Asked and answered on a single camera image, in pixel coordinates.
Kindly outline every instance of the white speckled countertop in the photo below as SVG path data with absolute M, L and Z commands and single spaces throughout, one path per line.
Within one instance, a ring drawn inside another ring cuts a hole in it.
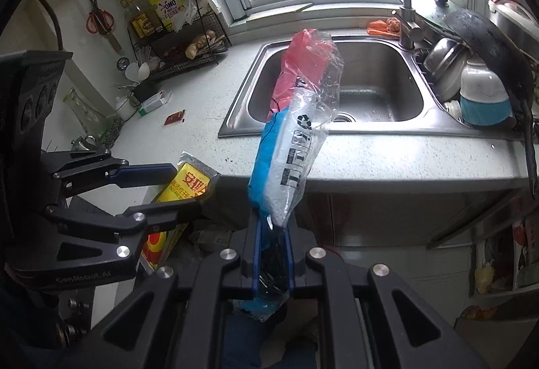
M 133 116 L 112 149 L 130 164 L 177 163 L 187 151 L 222 174 L 251 175 L 259 136 L 217 138 L 228 108 L 265 39 L 235 45 L 217 66 L 165 80 L 169 102 Z M 185 122 L 164 126 L 185 109 Z M 472 191 L 527 184 L 524 143 L 469 137 L 331 134 L 309 174 L 307 188 L 322 191 Z M 142 203 L 147 187 L 115 185 L 82 197 L 111 214 Z

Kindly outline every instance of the recycling symbol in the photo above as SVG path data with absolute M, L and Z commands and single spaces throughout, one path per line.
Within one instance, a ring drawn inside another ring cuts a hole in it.
M 306 115 L 300 115 L 297 117 L 297 125 L 301 128 L 311 130 L 311 121 L 309 121 L 309 117 Z

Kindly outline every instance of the sink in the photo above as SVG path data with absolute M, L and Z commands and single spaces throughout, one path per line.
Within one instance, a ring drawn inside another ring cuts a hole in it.
M 520 139 L 505 130 L 479 130 L 453 119 L 436 100 L 412 52 L 397 40 L 358 34 L 333 36 L 344 70 L 339 114 L 330 133 L 491 136 Z M 290 40 L 264 45 L 238 91 L 219 137 L 260 134 Z

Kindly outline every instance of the jeans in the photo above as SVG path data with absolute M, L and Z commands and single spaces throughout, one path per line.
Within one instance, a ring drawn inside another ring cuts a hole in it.
M 226 317 L 223 341 L 223 369 L 260 369 L 260 348 L 272 334 L 276 322 L 262 323 L 243 314 Z M 280 362 L 268 369 L 316 369 L 316 344 L 297 338 L 286 345 Z

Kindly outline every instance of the black robotic device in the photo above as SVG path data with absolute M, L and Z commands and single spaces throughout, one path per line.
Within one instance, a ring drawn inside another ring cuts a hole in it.
M 25 51 L 0 58 L 2 245 L 5 261 L 29 288 L 61 291 L 135 276 L 142 243 L 201 214 L 195 199 L 152 203 L 107 216 L 65 207 L 67 197 L 115 183 L 168 183 L 170 164 L 129 165 L 109 151 L 41 151 L 46 116 L 67 52 Z M 68 348 L 67 368 L 220 367 L 224 304 L 257 294 L 261 223 L 228 249 L 181 276 L 170 266 L 152 274 L 93 330 Z M 316 246 L 290 221 L 276 228 L 292 298 L 318 299 L 324 368 L 485 368 L 475 352 L 383 264 L 350 266 Z

